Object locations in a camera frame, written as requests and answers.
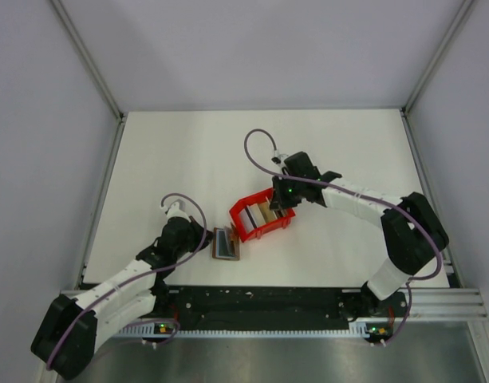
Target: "white table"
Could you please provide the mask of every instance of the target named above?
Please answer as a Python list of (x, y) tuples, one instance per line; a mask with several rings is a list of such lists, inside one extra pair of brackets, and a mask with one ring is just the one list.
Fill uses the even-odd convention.
[[(210, 230), (229, 225), (237, 199), (271, 186), (244, 155), (252, 128), (268, 130), (281, 152), (306, 151), (321, 172), (393, 195), (420, 192), (397, 110), (129, 113), (84, 281), (102, 282), (160, 235), (160, 200), (169, 192), (196, 200)], [(264, 135), (252, 136), (250, 151), (275, 169)], [(382, 232), (369, 223), (310, 203), (295, 211), (287, 229), (242, 244), (240, 261), (215, 260), (208, 247), (166, 282), (359, 287), (386, 259)], [(201, 222), (193, 207), (188, 212)], [(434, 268), (432, 260), (420, 274)], [(448, 287), (448, 280), (443, 271), (413, 286)]]

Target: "gray floor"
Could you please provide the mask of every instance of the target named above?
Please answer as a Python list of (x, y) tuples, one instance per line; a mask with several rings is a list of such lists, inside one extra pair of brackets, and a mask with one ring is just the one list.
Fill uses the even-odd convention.
[[(110, 341), (114, 346), (118, 341)], [(483, 381), (465, 325), (411, 324), (386, 349), (361, 339), (176, 340), (153, 351), (123, 345), (76, 383)]]

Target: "red container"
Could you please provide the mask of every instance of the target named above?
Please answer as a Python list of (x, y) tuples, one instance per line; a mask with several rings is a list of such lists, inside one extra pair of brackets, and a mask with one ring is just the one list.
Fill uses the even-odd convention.
[(241, 222), (241, 219), (239, 217), (239, 213), (242, 210), (244, 210), (246, 206), (255, 205), (256, 203), (267, 202), (267, 200), (270, 201), (272, 199), (272, 196), (273, 196), (273, 188), (266, 189), (257, 194), (253, 194), (248, 197), (241, 198), (239, 201), (237, 201), (237, 203), (233, 206), (233, 208), (230, 209), (230, 216), (234, 221), (235, 228), (239, 233), (239, 238), (241, 239), (241, 242), (246, 242), (247, 240), (253, 238), (260, 239), (262, 235), (268, 233), (269, 231), (276, 230), (279, 228), (284, 229), (290, 225), (290, 221), (292, 220), (293, 217), (295, 217), (295, 213), (294, 210), (292, 209), (286, 209), (286, 215), (284, 217), (266, 223), (265, 225), (261, 227), (257, 227), (252, 231), (249, 232), (246, 231), (246, 228), (244, 227), (244, 224)]

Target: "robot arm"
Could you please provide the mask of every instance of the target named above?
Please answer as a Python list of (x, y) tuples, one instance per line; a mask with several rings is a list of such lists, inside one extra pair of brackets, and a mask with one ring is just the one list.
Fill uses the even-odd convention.
[[(162, 267), (168, 267), (186, 253), (193, 252), (203, 236), (201, 227), (183, 211), (183, 203), (175, 201), (167, 211), (168, 222), (154, 243), (143, 249), (122, 271), (91, 290), (68, 298), (60, 294), (51, 303), (31, 345), (31, 351), (44, 362), (49, 360), (61, 336), (75, 318), (97, 299), (114, 290), (75, 323), (69, 336), (53, 359), (52, 368), (69, 380), (77, 376), (92, 360), (95, 352), (111, 336), (135, 319), (165, 303), (163, 279), (170, 270), (137, 278), (125, 286), (122, 282)], [(207, 231), (203, 247), (212, 240)]]
[[(324, 207), (346, 211), (384, 232), (388, 259), (361, 288), (361, 293), (371, 308), (390, 297), (436, 255), (427, 240), (401, 213), (369, 199), (362, 199), (362, 195), (372, 196), (409, 213), (431, 236), (440, 251), (448, 245), (448, 236), (435, 212), (427, 199), (419, 193), (396, 197), (352, 184), (335, 172), (321, 175), (305, 152), (292, 156), (276, 156), (273, 162), (280, 166), (282, 174), (325, 181), (336, 188), (275, 176), (271, 210), (295, 207), (306, 199)], [(339, 190), (342, 188), (353, 194)]]

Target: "gray wall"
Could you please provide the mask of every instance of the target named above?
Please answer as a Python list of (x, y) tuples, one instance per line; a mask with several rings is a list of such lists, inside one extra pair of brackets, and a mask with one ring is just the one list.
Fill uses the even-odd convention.
[(464, 281), (489, 311), (489, 0), (480, 0), (412, 113)]
[(462, 0), (64, 0), (124, 111), (391, 107)]
[(0, 382), (73, 283), (115, 121), (44, 0), (0, 0)]

